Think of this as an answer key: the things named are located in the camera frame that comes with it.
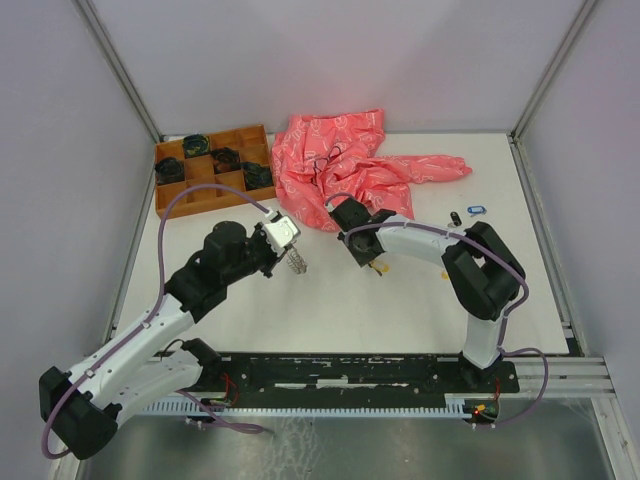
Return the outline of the large keyring with yellow grip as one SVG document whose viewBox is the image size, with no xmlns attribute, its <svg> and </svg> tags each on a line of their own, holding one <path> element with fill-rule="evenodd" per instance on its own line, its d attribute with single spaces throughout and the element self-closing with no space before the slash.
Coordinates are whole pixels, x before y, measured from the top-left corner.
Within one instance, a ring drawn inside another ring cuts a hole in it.
<svg viewBox="0 0 640 480">
<path fill-rule="evenodd" d="M 296 275 L 302 275 L 307 272 L 307 262 L 304 260 L 295 246 L 290 246 L 287 249 L 286 263 Z"/>
</svg>

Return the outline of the yellow tag with silver keys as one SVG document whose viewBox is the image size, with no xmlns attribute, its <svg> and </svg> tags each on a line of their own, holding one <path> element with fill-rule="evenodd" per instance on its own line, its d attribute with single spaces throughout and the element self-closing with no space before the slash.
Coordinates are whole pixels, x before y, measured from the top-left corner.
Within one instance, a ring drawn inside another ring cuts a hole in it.
<svg viewBox="0 0 640 480">
<path fill-rule="evenodd" d="M 373 260 L 368 264 L 368 266 L 373 269 L 379 276 L 382 276 L 390 271 L 390 267 L 380 260 Z"/>
</svg>

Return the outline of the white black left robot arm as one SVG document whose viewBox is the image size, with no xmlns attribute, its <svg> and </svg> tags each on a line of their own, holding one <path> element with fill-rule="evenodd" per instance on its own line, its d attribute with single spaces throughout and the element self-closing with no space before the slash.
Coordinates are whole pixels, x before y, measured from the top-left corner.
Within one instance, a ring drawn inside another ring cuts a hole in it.
<svg viewBox="0 0 640 480">
<path fill-rule="evenodd" d="M 253 232 L 234 221 L 216 224 L 202 248 L 161 281 L 155 303 L 135 323 L 69 369 L 52 366 L 41 375 L 43 454 L 55 458 L 49 449 L 49 436 L 55 434 L 66 454 L 88 459 L 161 397 L 193 385 L 215 387 L 221 366 L 202 340 L 187 341 L 165 362 L 147 362 L 225 301 L 229 286 L 255 273 L 271 277 L 299 235 L 295 223 L 280 213 L 258 223 Z"/>
</svg>

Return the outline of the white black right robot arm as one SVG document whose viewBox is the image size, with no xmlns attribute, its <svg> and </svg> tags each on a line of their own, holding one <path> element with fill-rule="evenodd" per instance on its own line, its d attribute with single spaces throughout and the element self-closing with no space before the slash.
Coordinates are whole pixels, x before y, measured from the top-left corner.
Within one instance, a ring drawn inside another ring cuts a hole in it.
<svg viewBox="0 0 640 480">
<path fill-rule="evenodd" d="M 496 230 L 485 222 L 467 229 L 445 228 L 392 210 L 371 213 L 350 195 L 337 206 L 327 204 L 326 209 L 340 229 L 338 239 L 359 265 L 369 265 L 388 253 L 444 269 L 468 314 L 460 382 L 472 391 L 491 384 L 493 365 L 503 356 L 510 314 L 529 297 L 524 268 Z"/>
</svg>

